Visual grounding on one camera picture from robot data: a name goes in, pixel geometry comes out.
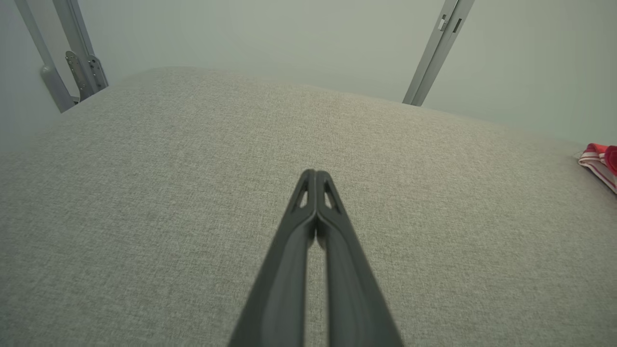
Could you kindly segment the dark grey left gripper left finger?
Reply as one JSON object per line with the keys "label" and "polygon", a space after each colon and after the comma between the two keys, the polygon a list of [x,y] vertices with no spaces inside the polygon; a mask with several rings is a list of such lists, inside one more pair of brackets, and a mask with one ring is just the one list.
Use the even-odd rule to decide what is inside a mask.
{"label": "dark grey left gripper left finger", "polygon": [[304,344],[307,250],[317,217],[317,173],[302,172],[229,340],[230,347]]}

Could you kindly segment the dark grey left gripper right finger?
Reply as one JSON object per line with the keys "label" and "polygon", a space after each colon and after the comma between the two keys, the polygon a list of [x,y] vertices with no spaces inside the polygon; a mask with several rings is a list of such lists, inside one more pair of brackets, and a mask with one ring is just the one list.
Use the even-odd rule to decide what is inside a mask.
{"label": "dark grey left gripper right finger", "polygon": [[316,174],[317,236],[326,254],[328,344],[401,347],[403,340],[334,181]]}

